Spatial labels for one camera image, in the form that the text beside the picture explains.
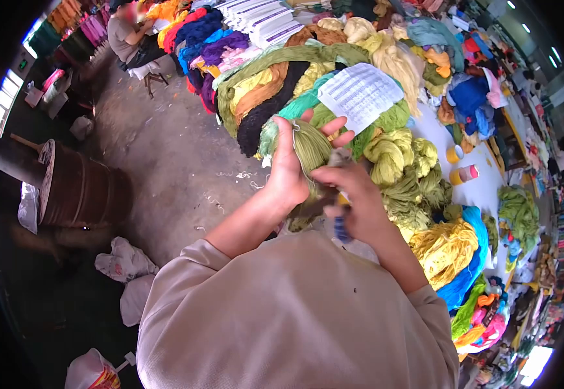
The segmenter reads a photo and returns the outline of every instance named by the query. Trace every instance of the person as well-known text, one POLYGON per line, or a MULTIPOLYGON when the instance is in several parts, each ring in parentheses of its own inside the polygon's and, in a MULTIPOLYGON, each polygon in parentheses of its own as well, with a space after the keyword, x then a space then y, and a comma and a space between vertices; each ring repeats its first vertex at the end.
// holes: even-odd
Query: person
MULTIPOLYGON (((379 264, 317 231, 263 243, 309 195, 291 124, 274 121, 278 148, 264 188, 154 278, 139 326, 143 385, 456 387, 459 360, 446 303, 362 167, 320 167, 310 180, 348 193, 347 231, 372 247, 379 264)), ((331 135, 346 122, 336 118, 320 130, 331 135)), ((353 136, 348 131, 332 146, 353 136)))
MULTIPOLYGON (((167 54, 159 48, 158 34, 146 35, 154 25, 154 20, 146 19, 141 26, 135 23, 132 2, 133 0, 111 0, 109 3, 111 17, 107 23, 109 46, 128 69, 144 66, 167 54)), ((176 54, 171 53, 170 57, 176 65, 178 75, 183 76, 184 72, 176 54)))

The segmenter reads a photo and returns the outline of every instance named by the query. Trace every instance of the purple yarn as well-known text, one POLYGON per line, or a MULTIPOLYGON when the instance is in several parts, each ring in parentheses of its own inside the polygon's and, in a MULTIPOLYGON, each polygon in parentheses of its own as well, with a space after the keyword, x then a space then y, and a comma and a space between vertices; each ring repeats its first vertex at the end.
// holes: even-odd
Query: purple yarn
POLYGON ((215 77, 212 74, 206 73, 204 82, 202 83, 202 102, 210 112, 215 112, 215 104, 213 102, 213 81, 215 77))
POLYGON ((219 65, 222 62, 222 54, 226 46, 231 49, 247 49, 249 47, 249 36, 240 31, 234 31, 231 35, 207 44, 201 51, 206 66, 219 65))

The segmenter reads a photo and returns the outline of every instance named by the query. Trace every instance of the yellow yarn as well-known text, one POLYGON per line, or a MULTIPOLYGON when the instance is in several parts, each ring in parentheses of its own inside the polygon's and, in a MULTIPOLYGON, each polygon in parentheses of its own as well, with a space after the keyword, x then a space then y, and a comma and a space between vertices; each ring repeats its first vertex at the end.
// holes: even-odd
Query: yellow yarn
POLYGON ((312 62, 308 67, 308 70, 301 76, 295 90, 293 91, 293 99, 299 97, 303 92, 307 92, 314 86, 314 82, 323 77, 323 75, 336 69, 334 62, 324 62, 319 64, 317 62, 312 62))
POLYGON ((159 31, 159 35, 157 36, 157 43, 159 44, 159 47, 161 49, 163 49, 163 41, 165 40, 165 36, 169 32, 169 30, 171 30, 172 27, 176 26, 178 23, 181 23, 184 19, 186 19, 188 13, 189 11, 182 11, 181 13, 176 15, 176 18, 174 19, 173 22, 169 23, 164 29, 159 31))
POLYGON ((343 32, 347 36, 347 43, 356 43, 367 39, 377 31, 368 20, 354 17, 347 21, 343 32))
POLYGON ((273 74, 271 73, 269 68, 266 68, 263 71, 258 72, 253 76, 239 82, 234 87, 234 97, 232 97, 232 100, 230 101, 230 111, 232 115, 234 115, 236 111, 236 105, 239 104, 241 98, 243 98, 243 96, 245 96, 248 91, 254 89, 258 84, 265 85, 271 82, 272 78, 273 74))
POLYGON ((394 33, 394 38, 397 41, 400 41, 401 39, 409 39, 410 38, 409 36, 407 36, 407 27, 399 26, 396 23, 390 24, 390 27, 392 28, 392 32, 394 33))
POLYGON ((438 149, 434 144, 422 137, 414 139, 412 147, 416 154, 414 159, 416 176, 422 178, 429 174, 431 168, 438 163, 438 149))
POLYGON ((371 180, 377 185, 391 185, 402 177, 403 167, 414 162, 411 131, 395 129, 375 137, 364 149, 364 156, 374 162, 371 180))
POLYGON ((450 283, 479 247, 473 226, 461 218, 418 232, 409 244, 434 290, 450 283))
POLYGON ((418 85, 420 84, 418 75, 411 68, 409 61, 403 59, 406 54, 396 46, 394 39, 385 30, 379 31, 377 35, 381 38, 381 45, 373 52, 373 65, 401 83, 405 101, 410 107, 410 113, 415 117, 420 116, 420 110, 416 104, 419 92, 418 85))
POLYGON ((373 12, 375 13, 375 15, 382 18, 383 16, 386 16, 386 12, 388 10, 388 7, 391 7, 391 6, 392 5, 390 4, 390 2, 388 0, 377 0, 377 5, 375 7, 373 7, 373 12))
POLYGON ((317 26, 332 31, 342 31, 345 28, 345 24, 336 18, 323 18, 317 22, 317 26))

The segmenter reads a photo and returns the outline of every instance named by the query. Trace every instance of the seated person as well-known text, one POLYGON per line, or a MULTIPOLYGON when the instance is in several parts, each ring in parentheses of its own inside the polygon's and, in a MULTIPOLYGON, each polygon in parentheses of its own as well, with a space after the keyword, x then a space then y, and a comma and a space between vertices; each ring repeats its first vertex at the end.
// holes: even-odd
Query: seated person
MULTIPOLYGON (((159 48, 157 35, 146 35, 146 32, 152 28, 154 20, 146 19, 141 26, 134 22, 135 12, 130 6, 132 1, 111 0, 109 5, 111 17, 107 23, 109 45, 129 69, 144 66, 167 54, 159 48)), ((178 75, 183 76, 176 54, 171 53, 170 57, 174 60, 178 75)))

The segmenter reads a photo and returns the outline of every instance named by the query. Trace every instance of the pink fabric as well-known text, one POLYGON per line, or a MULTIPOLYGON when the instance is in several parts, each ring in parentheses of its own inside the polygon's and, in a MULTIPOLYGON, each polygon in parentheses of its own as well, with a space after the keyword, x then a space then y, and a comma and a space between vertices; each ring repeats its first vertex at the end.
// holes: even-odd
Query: pink fabric
POLYGON ((53 84, 53 82, 57 81, 59 78, 63 77, 63 75, 66 74, 66 72, 64 72, 61 69, 57 69, 55 70, 47 79, 46 81, 44 81, 44 84, 42 84, 42 91, 46 93, 46 91, 48 90, 48 88, 53 84))

